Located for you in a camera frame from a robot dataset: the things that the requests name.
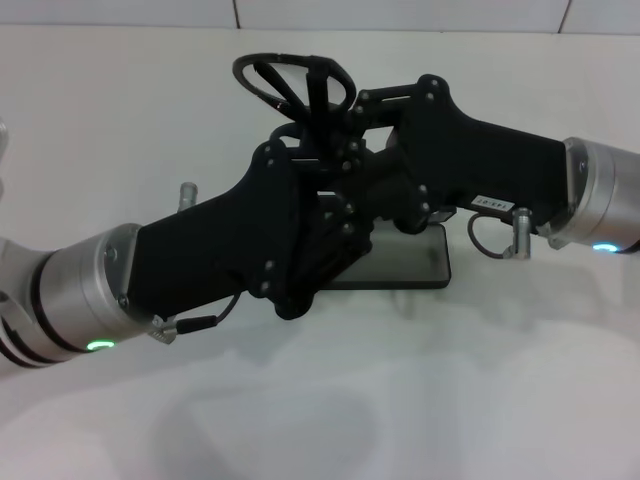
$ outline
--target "curved black loop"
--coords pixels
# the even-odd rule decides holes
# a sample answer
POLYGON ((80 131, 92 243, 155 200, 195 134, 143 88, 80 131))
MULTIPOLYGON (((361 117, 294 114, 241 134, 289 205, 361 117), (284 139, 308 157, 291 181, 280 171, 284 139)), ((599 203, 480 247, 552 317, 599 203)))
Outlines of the curved black loop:
POLYGON ((325 57, 288 55, 280 53, 255 53, 245 55, 233 62, 233 76, 240 85, 260 98, 263 102, 294 122, 309 123, 310 107, 305 106, 271 64, 295 65, 309 69, 310 73, 326 71, 327 77, 336 80, 345 91, 345 98, 339 105, 330 104, 328 115, 332 118, 342 117, 356 98, 356 86, 349 74, 335 60, 325 57), (253 65, 256 72, 267 81, 283 98, 271 95, 247 80, 244 69, 253 65))

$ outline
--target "robotic hand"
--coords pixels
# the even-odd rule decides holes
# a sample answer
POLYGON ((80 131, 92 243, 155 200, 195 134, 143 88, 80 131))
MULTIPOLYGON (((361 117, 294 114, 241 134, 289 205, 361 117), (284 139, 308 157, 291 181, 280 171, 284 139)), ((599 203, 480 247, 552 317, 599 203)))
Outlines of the robotic hand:
MULTIPOLYGON (((279 316, 297 318, 315 293, 372 248, 374 220, 416 234, 457 208, 514 230, 504 254, 528 258, 529 236, 630 253, 640 248, 640 158, 597 143, 559 142, 474 120, 447 83, 363 90, 333 60, 258 54, 234 63, 250 92, 292 122, 260 145, 229 192, 195 205, 184 184, 178 213, 122 225, 56 252, 0 240, 0 375, 47 367, 149 333, 217 325, 247 290, 279 316), (309 104, 274 64, 308 70, 309 104), (279 96, 249 83, 253 67, 279 96), (328 81, 345 92, 328 99, 328 81), (386 148, 367 149, 367 130, 393 127, 386 148), (282 137, 299 140, 287 147, 282 137), (175 320, 232 297, 220 316, 175 320)), ((6 139, 4 130, 0 138, 6 139)))

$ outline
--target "tiled wall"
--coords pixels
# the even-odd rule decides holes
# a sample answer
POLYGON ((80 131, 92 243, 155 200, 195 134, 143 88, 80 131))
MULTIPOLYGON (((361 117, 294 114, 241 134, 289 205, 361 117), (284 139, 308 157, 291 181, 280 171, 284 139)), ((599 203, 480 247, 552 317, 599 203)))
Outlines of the tiled wall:
POLYGON ((640 34, 640 0, 0 0, 0 23, 640 34))

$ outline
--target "sticker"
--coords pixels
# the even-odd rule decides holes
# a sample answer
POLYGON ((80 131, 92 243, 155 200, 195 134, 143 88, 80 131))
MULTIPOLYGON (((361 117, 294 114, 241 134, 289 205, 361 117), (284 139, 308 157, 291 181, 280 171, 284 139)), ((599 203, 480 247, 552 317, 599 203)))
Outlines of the sticker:
POLYGON ((499 210, 501 212, 508 212, 511 210, 515 203, 506 202, 504 200, 498 200, 496 198, 491 197, 483 197, 482 195, 478 195, 474 198, 471 205, 476 205, 478 207, 490 208, 492 210, 499 210))

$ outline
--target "black cable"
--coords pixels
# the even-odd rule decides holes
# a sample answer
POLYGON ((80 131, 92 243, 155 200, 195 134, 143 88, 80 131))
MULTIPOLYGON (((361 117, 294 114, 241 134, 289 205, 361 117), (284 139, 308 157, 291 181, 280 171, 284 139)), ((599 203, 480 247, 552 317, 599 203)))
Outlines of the black cable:
POLYGON ((469 219, 469 222, 467 223, 467 233, 469 234, 469 239, 471 240, 471 243, 473 243, 473 246, 476 247, 480 251, 480 253, 486 255, 487 257, 493 258, 496 260, 503 259, 504 254, 492 252, 491 250, 485 248, 476 237, 476 234, 473 231, 473 224, 479 218, 497 218, 497 217, 493 217, 491 215, 487 215, 484 213, 476 213, 474 216, 472 216, 469 219))
POLYGON ((239 293, 234 295, 220 315, 205 315, 204 317, 183 318, 178 320, 175 324, 176 333, 178 335, 185 335, 218 326, 218 324, 231 313, 239 299, 239 293))

